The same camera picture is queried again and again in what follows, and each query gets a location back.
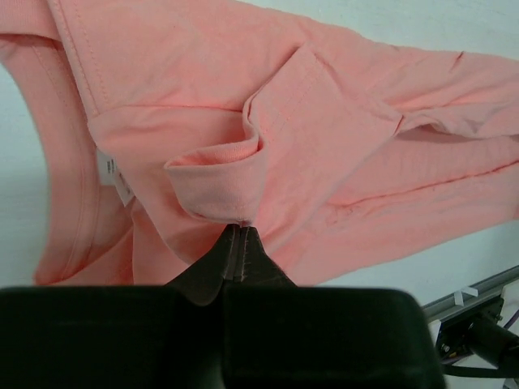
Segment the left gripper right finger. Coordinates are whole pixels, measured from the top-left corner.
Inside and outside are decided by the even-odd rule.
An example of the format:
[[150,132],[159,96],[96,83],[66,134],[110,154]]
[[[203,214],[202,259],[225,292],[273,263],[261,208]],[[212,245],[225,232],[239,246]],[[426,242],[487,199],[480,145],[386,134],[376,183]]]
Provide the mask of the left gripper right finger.
[[233,242],[233,282],[244,285],[295,287],[296,284],[267,255],[258,230],[236,229]]

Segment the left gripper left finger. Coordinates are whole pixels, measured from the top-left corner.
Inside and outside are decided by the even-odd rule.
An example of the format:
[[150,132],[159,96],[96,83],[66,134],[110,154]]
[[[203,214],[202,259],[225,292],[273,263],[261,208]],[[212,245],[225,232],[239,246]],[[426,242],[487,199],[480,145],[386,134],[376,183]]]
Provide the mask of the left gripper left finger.
[[167,283],[195,306],[208,306],[225,280],[232,280],[238,248],[238,225],[228,224],[211,249]]

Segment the pink t shirt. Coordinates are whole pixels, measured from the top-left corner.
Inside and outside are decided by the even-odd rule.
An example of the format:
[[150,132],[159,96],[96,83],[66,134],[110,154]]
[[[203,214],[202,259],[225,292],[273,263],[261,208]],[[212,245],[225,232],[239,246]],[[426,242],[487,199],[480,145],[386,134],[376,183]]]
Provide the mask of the pink t shirt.
[[518,216],[518,63],[239,1],[4,1],[39,285],[164,284],[227,224],[318,284]]

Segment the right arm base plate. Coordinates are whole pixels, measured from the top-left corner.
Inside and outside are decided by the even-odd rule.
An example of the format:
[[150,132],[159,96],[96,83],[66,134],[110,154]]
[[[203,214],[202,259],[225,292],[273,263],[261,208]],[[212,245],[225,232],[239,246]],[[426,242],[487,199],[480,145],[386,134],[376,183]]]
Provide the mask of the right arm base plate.
[[[503,305],[502,297],[494,297],[442,322],[435,346],[444,374],[461,378],[518,377],[518,335],[509,330],[518,316],[501,327]],[[455,365],[471,356],[482,358],[491,367]]]

